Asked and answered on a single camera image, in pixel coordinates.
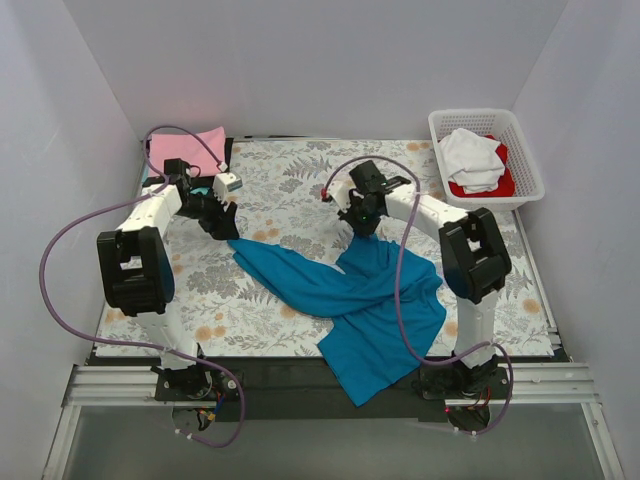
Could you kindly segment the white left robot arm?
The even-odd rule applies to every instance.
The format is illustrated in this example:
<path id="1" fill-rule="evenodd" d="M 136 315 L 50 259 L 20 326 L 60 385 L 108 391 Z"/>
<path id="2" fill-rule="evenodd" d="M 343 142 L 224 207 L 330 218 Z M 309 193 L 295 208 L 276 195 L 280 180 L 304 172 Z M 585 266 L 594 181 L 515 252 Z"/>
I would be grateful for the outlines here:
<path id="1" fill-rule="evenodd" d="M 182 216 L 196 220 L 215 240 L 237 239 L 237 205 L 229 196 L 242 180 L 235 173 L 218 173 L 203 194 L 195 191 L 187 162 L 167 159 L 163 173 L 144 182 L 147 198 L 116 230 L 99 234 L 100 271 L 109 306 L 145 331 L 149 342 L 160 347 L 161 367 L 182 370 L 178 387 L 188 398 L 200 400 L 211 392 L 213 377 L 194 365 L 198 344 L 186 333 L 173 304 L 176 285 L 165 237 L 173 217 Z"/>

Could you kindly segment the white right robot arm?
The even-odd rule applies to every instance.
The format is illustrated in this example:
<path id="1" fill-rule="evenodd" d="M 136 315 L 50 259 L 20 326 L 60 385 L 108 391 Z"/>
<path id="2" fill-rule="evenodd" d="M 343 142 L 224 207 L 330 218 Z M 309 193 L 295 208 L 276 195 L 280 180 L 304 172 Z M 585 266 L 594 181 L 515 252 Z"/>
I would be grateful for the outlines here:
<path id="1" fill-rule="evenodd" d="M 475 397 L 489 384 L 484 368 L 495 362 L 493 341 L 498 293 L 505 286 L 512 262 L 494 214 L 446 204 L 421 190 L 418 176 L 396 160 L 365 155 L 340 165 L 326 181 L 321 198 L 337 205 L 339 218 L 361 237 L 376 232 L 383 216 L 405 223 L 396 265 L 394 301 L 403 342 L 410 345 L 402 320 L 400 280 L 405 244 L 413 228 L 440 245 L 444 279 L 456 295 L 458 333 L 452 357 L 428 361 L 408 350 L 425 366 L 458 364 L 454 389 Z"/>

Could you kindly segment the blue t shirt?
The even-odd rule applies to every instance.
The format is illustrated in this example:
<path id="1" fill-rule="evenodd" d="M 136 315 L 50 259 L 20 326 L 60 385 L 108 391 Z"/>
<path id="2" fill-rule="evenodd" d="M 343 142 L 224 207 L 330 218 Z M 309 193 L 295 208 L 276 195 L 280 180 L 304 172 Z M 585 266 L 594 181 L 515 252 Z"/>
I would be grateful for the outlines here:
<path id="1" fill-rule="evenodd" d="M 354 237 L 327 266 L 277 245 L 239 239 L 234 260 L 289 307 L 332 320 L 318 348 L 351 402 L 360 407 L 419 365 L 446 319 L 438 300 L 442 280 L 434 264 L 404 250 L 400 280 L 406 345 L 397 323 L 394 286 L 399 246 Z"/>

